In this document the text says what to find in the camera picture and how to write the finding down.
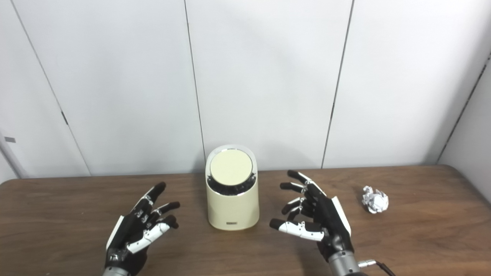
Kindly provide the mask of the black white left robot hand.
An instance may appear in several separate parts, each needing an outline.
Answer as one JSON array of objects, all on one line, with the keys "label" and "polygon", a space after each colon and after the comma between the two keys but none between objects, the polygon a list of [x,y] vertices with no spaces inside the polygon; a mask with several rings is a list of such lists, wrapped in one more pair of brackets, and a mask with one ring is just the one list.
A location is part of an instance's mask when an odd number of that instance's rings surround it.
[{"label": "black white left robot hand", "polygon": [[151,243],[168,230],[178,229],[174,215],[162,217],[166,212],[179,208],[178,201],[154,208],[165,188],[165,182],[156,184],[130,213],[118,218],[105,247],[104,276],[137,276],[147,262]]}]

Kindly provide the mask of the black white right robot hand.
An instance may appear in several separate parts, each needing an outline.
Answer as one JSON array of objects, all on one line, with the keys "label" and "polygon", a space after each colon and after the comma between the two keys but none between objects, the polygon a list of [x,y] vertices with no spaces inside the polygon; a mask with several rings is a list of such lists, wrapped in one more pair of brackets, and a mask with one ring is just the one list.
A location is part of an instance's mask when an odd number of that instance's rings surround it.
[{"label": "black white right robot hand", "polygon": [[338,253],[354,253],[351,227],[338,197],[329,198],[314,180],[303,173],[288,170],[287,175],[299,183],[281,183],[281,190],[295,191],[301,196],[289,201],[281,210],[283,215],[287,215],[286,220],[272,218],[269,226],[283,233],[315,241],[326,262]]}]

